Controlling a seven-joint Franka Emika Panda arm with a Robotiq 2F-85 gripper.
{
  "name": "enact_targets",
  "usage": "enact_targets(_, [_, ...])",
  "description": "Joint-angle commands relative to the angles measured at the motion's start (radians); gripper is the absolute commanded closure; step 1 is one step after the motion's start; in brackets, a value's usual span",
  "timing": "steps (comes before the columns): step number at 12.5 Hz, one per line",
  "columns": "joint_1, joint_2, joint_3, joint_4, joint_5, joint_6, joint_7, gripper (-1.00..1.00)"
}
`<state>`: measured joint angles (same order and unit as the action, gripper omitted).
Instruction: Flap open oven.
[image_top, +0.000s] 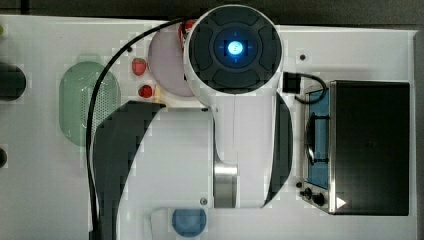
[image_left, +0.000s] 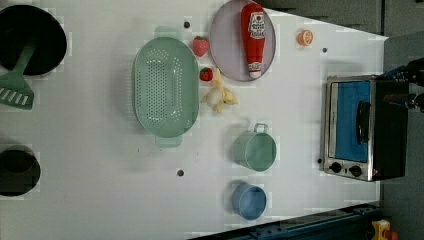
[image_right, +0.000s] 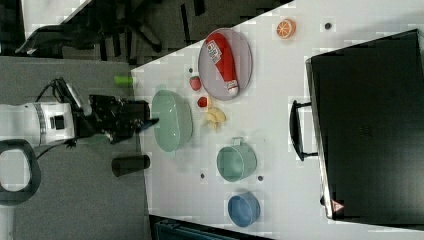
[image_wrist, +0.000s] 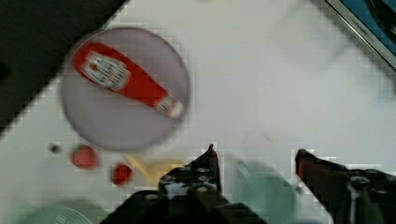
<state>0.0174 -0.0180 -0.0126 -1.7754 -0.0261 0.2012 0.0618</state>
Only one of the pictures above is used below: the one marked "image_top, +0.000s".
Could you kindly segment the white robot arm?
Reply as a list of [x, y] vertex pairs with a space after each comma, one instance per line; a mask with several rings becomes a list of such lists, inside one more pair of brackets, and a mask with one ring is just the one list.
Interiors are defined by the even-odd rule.
[[196, 237], [213, 208], [267, 205], [291, 168], [283, 62], [282, 39], [259, 11], [205, 13], [184, 46], [193, 107], [132, 101], [96, 131], [95, 240]]

